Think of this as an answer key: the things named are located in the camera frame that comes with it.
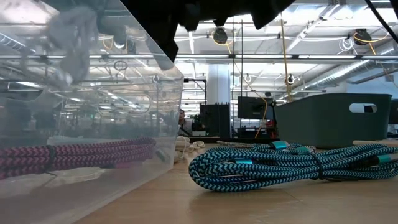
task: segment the pink braided cable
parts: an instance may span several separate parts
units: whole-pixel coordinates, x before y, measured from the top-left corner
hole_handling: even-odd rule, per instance
[[[155,140],[139,138],[98,144],[12,147],[0,150],[0,180],[79,167],[117,167],[151,159]]]

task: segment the basket handle hole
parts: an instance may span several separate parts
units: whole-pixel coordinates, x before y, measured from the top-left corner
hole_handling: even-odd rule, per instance
[[[352,103],[349,110],[352,113],[375,113],[377,106],[373,103]]]

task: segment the desk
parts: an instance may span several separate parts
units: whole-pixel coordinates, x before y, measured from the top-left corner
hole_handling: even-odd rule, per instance
[[[188,162],[93,212],[77,224],[397,223],[398,178],[300,180],[240,193],[197,186]]]

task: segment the clear plastic bin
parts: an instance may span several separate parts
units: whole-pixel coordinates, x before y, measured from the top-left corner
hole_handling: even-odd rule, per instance
[[[172,167],[183,75],[119,0],[71,2],[0,1],[1,223],[72,223]]]

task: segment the gray plastic basket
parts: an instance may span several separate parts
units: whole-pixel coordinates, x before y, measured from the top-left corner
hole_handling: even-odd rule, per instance
[[[352,146],[354,140],[387,138],[391,95],[330,93],[275,107],[279,137],[320,149]],[[369,103],[374,113],[353,113],[353,103]]]

